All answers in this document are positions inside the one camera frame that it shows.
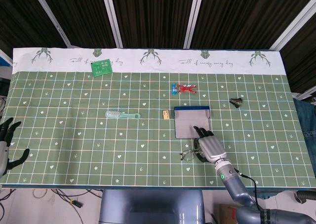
table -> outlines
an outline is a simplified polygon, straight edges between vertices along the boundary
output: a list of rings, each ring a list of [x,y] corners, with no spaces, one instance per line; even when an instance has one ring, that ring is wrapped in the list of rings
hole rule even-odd
[[[107,58],[113,73],[94,78],[90,63]],[[224,188],[214,165],[180,161],[192,139],[175,138],[173,107],[199,105],[210,106],[228,158],[259,187],[316,186],[278,52],[16,48],[13,61],[3,120],[22,125],[10,158],[31,151],[3,186]],[[172,83],[198,92],[172,95]],[[238,97],[237,109],[229,99]],[[108,109],[142,118],[107,119]]]

robotic hand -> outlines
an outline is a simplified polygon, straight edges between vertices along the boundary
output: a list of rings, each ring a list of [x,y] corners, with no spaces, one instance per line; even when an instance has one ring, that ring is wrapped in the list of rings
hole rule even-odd
[[[8,170],[12,170],[14,167],[21,165],[29,156],[30,150],[27,148],[24,150],[23,155],[16,161],[9,162],[9,147],[13,138],[15,129],[21,124],[17,122],[12,124],[9,128],[13,118],[9,118],[3,124],[0,124],[0,178],[6,174]]]
[[[248,193],[246,187],[241,182],[239,175],[232,166],[230,160],[226,159],[227,154],[220,140],[211,132],[204,128],[194,126],[199,139],[195,139],[195,146],[198,144],[206,160],[215,164],[215,170],[219,175],[230,196],[235,202],[243,207],[236,211],[236,218],[239,224],[316,224],[311,217],[288,212],[279,209],[262,209]]]

red toy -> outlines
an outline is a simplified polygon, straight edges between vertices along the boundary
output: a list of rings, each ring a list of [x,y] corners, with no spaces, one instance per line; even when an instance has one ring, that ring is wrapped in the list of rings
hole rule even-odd
[[[182,93],[182,92],[192,92],[192,93],[196,93],[195,89],[197,88],[196,86],[186,86],[186,85],[178,85],[178,93]]]

green package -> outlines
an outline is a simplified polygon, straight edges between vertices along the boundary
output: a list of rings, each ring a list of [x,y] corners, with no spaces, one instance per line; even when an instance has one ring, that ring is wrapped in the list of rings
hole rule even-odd
[[[104,74],[112,73],[111,62],[109,59],[92,62],[91,68],[93,77],[98,77]]]

